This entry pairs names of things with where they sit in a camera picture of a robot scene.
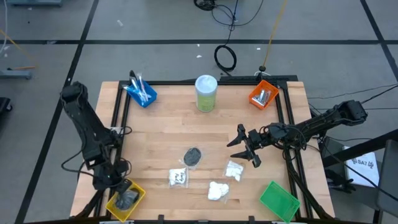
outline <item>orange container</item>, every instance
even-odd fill
[[[252,98],[256,95],[260,95],[261,90],[269,90],[271,91],[271,95],[268,98],[268,102],[262,106],[258,103],[256,103]],[[274,100],[274,98],[276,97],[276,95],[279,94],[279,90],[278,88],[274,87],[273,85],[271,85],[269,82],[262,80],[257,86],[256,88],[250,93],[249,95],[249,102],[252,103],[254,106],[257,106],[260,110],[265,109],[270,102],[272,102],[272,100]]]

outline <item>yellow container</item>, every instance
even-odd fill
[[[119,193],[116,192],[112,196],[111,200],[109,200],[107,202],[107,204],[106,204],[106,209],[108,209],[108,211],[110,211],[121,222],[125,222],[130,217],[132,211],[137,207],[138,203],[145,196],[145,190],[144,189],[142,189],[140,186],[138,186],[134,181],[132,181],[132,179],[130,179],[130,178],[127,178],[127,179],[129,179],[132,182],[131,186],[129,187],[129,190],[135,188],[135,189],[137,189],[139,191],[139,195],[140,196],[139,196],[137,202],[131,208],[129,208],[128,210],[123,210],[122,211],[122,210],[118,209],[115,206],[116,199],[117,199],[117,197],[119,195]]]

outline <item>gray floor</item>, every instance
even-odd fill
[[[63,7],[9,7],[9,36],[16,40],[79,40],[93,0],[65,0]],[[234,1],[218,0],[233,7]],[[386,40],[398,39],[395,0],[367,1]],[[238,22],[247,21],[260,1],[240,1]],[[268,39],[282,1],[265,0],[250,24],[237,27],[232,39]],[[4,6],[0,6],[0,27],[4,28]],[[215,16],[224,19],[222,12]],[[100,0],[88,33],[88,40],[225,39],[228,28],[214,22],[209,12],[186,0]],[[289,1],[277,34],[279,40],[377,40],[359,0]],[[220,77],[213,52],[216,44],[85,45],[73,81],[89,89],[92,105],[98,100],[103,81],[125,80],[130,69],[147,80],[184,80],[202,74]],[[31,80],[0,80],[0,96],[12,99],[14,110],[0,129],[0,223],[14,223],[30,181],[67,77],[77,45],[21,45],[39,66]],[[267,45],[231,44],[238,56],[233,75],[252,75],[265,56]],[[398,45],[389,45],[398,57]],[[13,45],[0,55],[0,69],[32,65]],[[220,52],[222,64],[231,59]],[[298,75],[308,97],[331,96],[380,85],[397,83],[380,45],[293,45],[275,44],[267,62],[273,75]],[[380,90],[330,100],[310,100],[317,108],[329,108],[343,100],[365,100]],[[398,106],[393,90],[365,108]],[[335,138],[373,138],[396,129],[396,110],[369,110],[368,120],[355,127],[338,127],[328,134]],[[346,144],[355,145],[360,141]],[[76,175],[64,172],[60,163],[80,147],[72,122],[62,113],[26,222],[68,218],[76,187]],[[382,151],[376,153],[382,160]],[[78,167],[80,159],[71,161]],[[331,191],[336,216],[343,220],[371,222],[373,211]],[[386,217],[384,223],[396,223]]]

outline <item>white lid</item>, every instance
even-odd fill
[[[217,89],[217,80],[211,75],[201,75],[195,82],[197,92],[210,95]]]

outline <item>blue container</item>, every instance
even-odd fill
[[[141,104],[141,99],[139,98],[139,95],[137,93],[131,92],[131,91],[127,91],[129,93],[129,95],[131,97],[134,98],[134,100],[138,103],[138,105],[142,106],[143,108],[146,108],[147,106],[149,106],[153,101],[156,100],[156,96],[157,93],[156,91],[150,87],[150,85],[148,85],[147,82],[144,82],[144,88],[145,88],[145,92],[151,96],[151,98],[148,99],[147,102],[145,102],[143,105]],[[138,86],[141,86],[141,82],[139,80],[137,80],[137,84]]]

